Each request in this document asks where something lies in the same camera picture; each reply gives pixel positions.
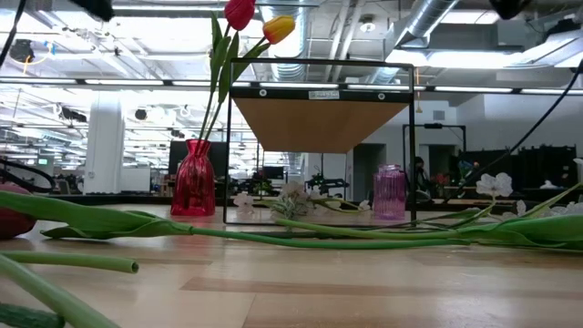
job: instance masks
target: glass vase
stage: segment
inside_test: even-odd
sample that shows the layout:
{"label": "glass vase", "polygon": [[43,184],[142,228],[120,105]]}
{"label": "glass vase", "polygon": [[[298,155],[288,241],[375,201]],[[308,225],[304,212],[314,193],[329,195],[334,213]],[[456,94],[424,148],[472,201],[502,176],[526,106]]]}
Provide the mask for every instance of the glass vase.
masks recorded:
{"label": "glass vase", "polygon": [[374,217],[404,220],[405,177],[399,165],[382,165],[374,174]]}
{"label": "glass vase", "polygon": [[209,216],[215,213],[215,174],[209,160],[210,142],[186,140],[189,155],[180,163],[170,214]]}

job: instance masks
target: fluorescent light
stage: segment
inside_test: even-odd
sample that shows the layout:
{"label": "fluorescent light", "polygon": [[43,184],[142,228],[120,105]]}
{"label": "fluorescent light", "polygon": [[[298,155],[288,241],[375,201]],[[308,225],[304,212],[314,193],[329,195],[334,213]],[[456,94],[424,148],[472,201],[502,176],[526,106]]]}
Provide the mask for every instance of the fluorescent light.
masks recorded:
{"label": "fluorescent light", "polygon": [[[561,95],[564,89],[522,89],[520,93],[526,95]],[[568,95],[570,96],[583,96],[583,89],[569,90]]]}
{"label": "fluorescent light", "polygon": [[297,88],[338,88],[334,83],[271,83],[265,82],[259,84],[261,87],[297,87]]}
{"label": "fluorescent light", "polygon": [[172,81],[172,84],[179,87],[210,87],[209,81]]}
{"label": "fluorescent light", "polygon": [[124,85],[124,86],[163,86],[162,80],[124,80],[124,79],[87,79],[87,84],[91,85]]}
{"label": "fluorescent light", "polygon": [[114,10],[151,10],[151,11],[223,11],[224,7],[203,5],[114,5]]}
{"label": "fluorescent light", "polygon": [[494,69],[511,64],[512,55],[484,51],[438,51],[428,58],[430,67]]}
{"label": "fluorescent light", "polygon": [[[408,91],[409,86],[379,86],[379,85],[348,85],[351,89]],[[425,91],[425,87],[415,86],[415,91]]]}
{"label": "fluorescent light", "polygon": [[27,83],[27,84],[75,84],[73,78],[36,78],[36,77],[2,77],[2,83]]}
{"label": "fluorescent light", "polygon": [[511,87],[435,87],[435,91],[444,92],[479,92],[479,93],[510,93]]}

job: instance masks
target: cable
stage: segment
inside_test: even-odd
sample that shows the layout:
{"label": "cable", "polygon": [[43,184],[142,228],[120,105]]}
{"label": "cable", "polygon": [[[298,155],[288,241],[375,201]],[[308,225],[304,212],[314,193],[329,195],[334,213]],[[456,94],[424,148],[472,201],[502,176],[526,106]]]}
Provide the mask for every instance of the cable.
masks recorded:
{"label": "cable", "polygon": [[46,174],[45,172],[43,172],[40,169],[29,168],[26,165],[11,162],[11,161],[8,161],[6,159],[0,159],[0,164],[4,164],[5,166],[15,167],[18,169],[24,169],[24,170],[33,172],[35,174],[38,174],[39,176],[46,179],[48,181],[48,183],[51,185],[50,188],[38,187],[32,183],[26,182],[23,179],[18,178],[16,175],[8,172],[7,169],[0,169],[0,177],[4,178],[6,181],[14,182],[18,186],[20,186],[28,191],[48,193],[48,192],[51,192],[55,189],[55,186],[56,186],[55,180],[51,176],[49,176],[48,174]]}
{"label": "cable", "polygon": [[540,118],[537,121],[537,123],[535,123],[535,125],[532,128],[530,128],[530,130],[516,143],[516,145],[514,145],[514,147],[512,147],[511,149],[509,149],[507,152],[505,152],[499,158],[497,158],[497,159],[493,160],[492,162],[490,162],[488,165],[486,165],[483,168],[481,168],[480,170],[474,172],[474,174],[472,174],[469,177],[467,177],[467,179],[465,179],[465,182],[464,183],[462,183],[459,187],[457,187],[457,189],[453,193],[451,193],[447,198],[444,199],[443,204],[446,204],[450,199],[452,199],[453,197],[455,197],[466,186],[466,184],[469,181],[472,181],[475,177],[480,176],[485,171],[487,171],[488,169],[490,169],[491,167],[493,167],[495,164],[497,164],[497,162],[499,162],[502,159],[505,159],[510,154],[512,154],[513,151],[515,151],[516,149],[518,149],[518,147],[520,147],[520,145],[522,145],[522,143],[525,142],[525,140],[528,137],[530,137],[530,135],[538,128],[538,126],[540,126],[542,124],[542,122],[545,121],[545,119],[547,119],[547,117],[550,115],[550,113],[552,113],[553,110],[555,110],[555,108],[557,108],[558,104],[560,104],[561,101],[563,101],[563,98],[567,95],[567,93],[570,91],[570,89],[573,87],[573,85],[575,85],[575,82],[577,81],[577,77],[579,76],[579,74],[581,74],[581,72],[583,72],[583,59],[581,59],[581,62],[579,63],[579,66],[577,67],[577,70],[575,71],[575,74],[573,74],[573,77],[571,78],[571,81],[568,83],[568,85],[565,88],[565,90],[563,91],[563,93],[557,98],[557,100],[555,101],[555,103],[553,104],[553,106],[551,106],[547,110],[547,112],[545,113],[545,115],[543,115],[543,117]]}
{"label": "cable", "polygon": [[8,55],[8,50],[10,50],[10,46],[12,45],[12,43],[15,40],[16,27],[18,26],[18,22],[20,22],[20,17],[22,17],[22,14],[25,12],[25,5],[26,5],[26,0],[20,0],[20,3],[18,4],[18,8],[16,9],[15,21],[12,25],[12,29],[10,30],[10,33],[8,34],[8,38],[6,39],[6,42],[4,43],[4,47],[2,48],[2,54],[0,54],[0,68],[2,68],[4,61],[6,60],[6,56]]}

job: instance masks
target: purple glass vase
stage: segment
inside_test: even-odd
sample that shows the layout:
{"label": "purple glass vase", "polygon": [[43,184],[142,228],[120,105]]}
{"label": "purple glass vase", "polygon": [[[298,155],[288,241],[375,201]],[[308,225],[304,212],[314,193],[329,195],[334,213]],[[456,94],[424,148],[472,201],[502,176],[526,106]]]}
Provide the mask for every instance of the purple glass vase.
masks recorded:
{"label": "purple glass vase", "polygon": [[405,178],[399,165],[381,165],[374,174],[374,217],[404,220]]}

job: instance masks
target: white column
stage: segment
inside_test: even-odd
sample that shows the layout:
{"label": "white column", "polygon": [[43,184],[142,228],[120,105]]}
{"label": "white column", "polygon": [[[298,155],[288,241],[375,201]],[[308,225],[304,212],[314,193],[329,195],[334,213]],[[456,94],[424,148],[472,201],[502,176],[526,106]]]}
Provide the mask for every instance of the white column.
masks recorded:
{"label": "white column", "polygon": [[124,132],[124,115],[118,93],[96,91],[89,117],[84,194],[120,192]]}

